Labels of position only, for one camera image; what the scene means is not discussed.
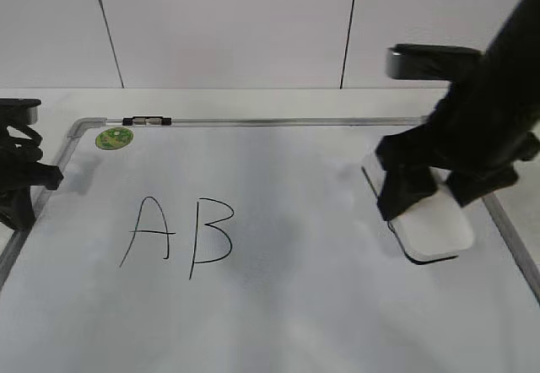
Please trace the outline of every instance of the round sticker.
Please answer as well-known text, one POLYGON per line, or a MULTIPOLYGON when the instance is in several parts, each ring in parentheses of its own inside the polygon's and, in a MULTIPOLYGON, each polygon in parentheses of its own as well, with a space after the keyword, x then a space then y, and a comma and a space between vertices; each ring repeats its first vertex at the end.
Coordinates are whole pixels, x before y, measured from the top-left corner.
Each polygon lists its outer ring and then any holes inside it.
POLYGON ((124 148, 133 140, 133 132, 124 127, 109 128, 95 139, 95 146, 105 151, 124 148))

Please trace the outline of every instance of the white board surface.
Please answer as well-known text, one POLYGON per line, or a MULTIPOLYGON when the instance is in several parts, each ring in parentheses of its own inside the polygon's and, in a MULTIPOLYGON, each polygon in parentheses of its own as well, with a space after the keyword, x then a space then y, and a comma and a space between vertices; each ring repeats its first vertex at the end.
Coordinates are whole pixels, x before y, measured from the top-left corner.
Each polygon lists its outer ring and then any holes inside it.
MULTIPOLYGON (((359 167, 399 127, 82 137, 0 294, 2 372, 533 372, 540 310, 481 203, 417 266, 359 167), (169 235, 138 233, 145 197, 169 235), (217 223, 232 242, 208 224, 217 223)), ((164 231, 146 200, 139 230, 164 231)))

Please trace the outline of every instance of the white eraser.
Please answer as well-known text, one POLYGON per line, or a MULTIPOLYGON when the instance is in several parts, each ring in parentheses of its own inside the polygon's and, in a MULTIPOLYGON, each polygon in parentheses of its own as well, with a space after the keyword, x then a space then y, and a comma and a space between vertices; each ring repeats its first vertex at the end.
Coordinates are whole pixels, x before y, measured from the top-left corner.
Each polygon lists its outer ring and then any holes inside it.
MULTIPOLYGON (((378 197, 386 172, 375 154, 363 160, 362 170, 378 197)), ((438 188, 436 194, 414 204, 390 222, 403 251, 414 262, 457 257, 474 243, 473 228, 462 208, 444 183, 439 182, 438 188)))

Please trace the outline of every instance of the white table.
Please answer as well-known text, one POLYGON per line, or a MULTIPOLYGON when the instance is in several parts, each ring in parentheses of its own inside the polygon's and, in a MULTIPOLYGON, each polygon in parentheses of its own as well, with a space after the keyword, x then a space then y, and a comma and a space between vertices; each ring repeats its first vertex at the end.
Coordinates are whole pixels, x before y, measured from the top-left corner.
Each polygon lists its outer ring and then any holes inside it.
MULTIPOLYGON (((337 118, 425 116, 445 89, 198 90, 198 89, 0 89, 1 97, 42 100, 35 125, 44 138, 45 163, 81 117, 337 118)), ((540 159, 518 165, 517 186, 498 193, 529 252, 540 265, 540 159)), ((0 225, 0 250, 11 231, 0 225)))

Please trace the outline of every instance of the white wall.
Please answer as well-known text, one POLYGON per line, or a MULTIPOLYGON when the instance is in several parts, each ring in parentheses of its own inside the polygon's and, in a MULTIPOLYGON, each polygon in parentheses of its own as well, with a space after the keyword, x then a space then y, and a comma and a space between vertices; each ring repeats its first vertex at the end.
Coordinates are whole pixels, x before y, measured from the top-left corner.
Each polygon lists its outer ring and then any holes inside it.
POLYGON ((0 0, 0 87, 118 87, 97 0, 0 0))
POLYGON ((103 0, 126 87, 337 88, 351 0, 103 0))
POLYGON ((385 75, 386 48, 398 43, 485 50, 518 0, 356 0, 343 87, 435 87, 385 75))
MULTIPOLYGON (((337 88, 352 0, 103 0, 130 88, 337 88)), ((485 48, 517 0, 356 0, 346 88, 399 42, 485 48)), ((0 0, 0 87, 119 87, 97 0, 0 0)))

